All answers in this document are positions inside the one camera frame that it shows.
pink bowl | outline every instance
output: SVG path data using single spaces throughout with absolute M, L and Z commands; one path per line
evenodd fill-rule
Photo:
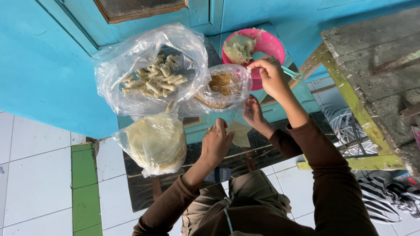
M 254 48 L 254 52 L 262 52 L 267 55 L 272 55 L 273 57 L 277 58 L 280 61 L 280 64 L 283 65 L 284 63 L 284 48 L 281 42 L 277 39 L 276 36 L 260 29 L 241 29 L 233 34 L 231 34 L 229 37 L 226 38 L 228 40 L 230 37 L 232 37 L 234 34 L 241 34 L 245 37 L 249 37 L 251 39 L 257 39 L 257 43 Z M 226 56 L 225 51 L 222 47 L 222 62 L 224 64 L 232 64 L 232 62 L 229 60 L 229 58 Z M 252 91 L 254 90 L 260 90 L 263 87 L 263 84 L 261 82 L 261 76 L 260 76 L 260 68 L 254 68 L 251 72 L 252 76 Z

khaki pants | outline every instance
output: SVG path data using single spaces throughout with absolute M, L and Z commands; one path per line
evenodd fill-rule
M 291 212 L 290 200 L 279 194 L 261 170 L 229 180 L 229 197 L 250 197 L 287 217 Z M 191 235 L 198 227 L 204 214 L 216 203 L 228 205 L 226 193 L 221 184 L 200 190 L 187 210 L 182 214 L 182 236 Z

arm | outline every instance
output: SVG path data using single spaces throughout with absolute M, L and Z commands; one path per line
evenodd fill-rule
M 292 158 L 302 154 L 299 145 L 290 135 L 274 128 L 263 117 L 260 103 L 253 95 L 250 95 L 246 100 L 242 116 L 250 126 L 264 135 L 283 156 Z
M 133 236 L 167 235 L 174 223 L 199 195 L 204 178 L 223 160 L 232 144 L 235 132 L 226 135 L 226 122 L 218 118 L 204 135 L 201 156 L 179 177 L 140 217 Z
M 278 60 L 266 57 L 249 65 L 258 66 L 262 67 L 262 86 L 286 111 L 290 122 L 287 129 L 313 169 L 316 231 L 328 235 L 378 235 L 348 162 L 299 104 Z

green floor tile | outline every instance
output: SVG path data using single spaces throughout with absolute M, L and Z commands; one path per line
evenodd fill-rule
M 101 223 L 98 184 L 73 189 L 73 231 Z
M 73 236 L 102 236 L 102 224 L 84 228 L 73 233 Z
M 71 153 L 71 174 L 73 189 L 98 182 L 94 159 L 94 149 Z
M 94 149 L 94 148 L 95 148 L 95 144 L 94 143 L 88 143 L 88 144 L 81 144 L 81 145 L 71 146 L 71 151 L 72 152 L 77 152 L 77 151 L 82 151 L 82 150 L 87 150 L 87 149 Z

blue wall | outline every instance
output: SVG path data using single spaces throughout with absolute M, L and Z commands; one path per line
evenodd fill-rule
M 321 43 L 318 34 L 323 29 L 420 5 L 419 0 L 325 1 L 344 5 L 225 0 L 222 32 L 270 21 L 299 66 Z M 97 95 L 93 65 L 79 44 L 36 0 L 1 5 L 0 110 L 93 138 L 116 131 L 116 116 Z M 326 76 L 321 68 L 316 73 Z
M 117 130 L 89 55 L 36 1 L 1 6 L 0 110 L 93 138 Z
M 269 21 L 299 67 L 322 42 L 322 30 L 419 5 L 419 0 L 225 0 L 222 31 Z M 307 82 L 326 76 L 322 66 Z

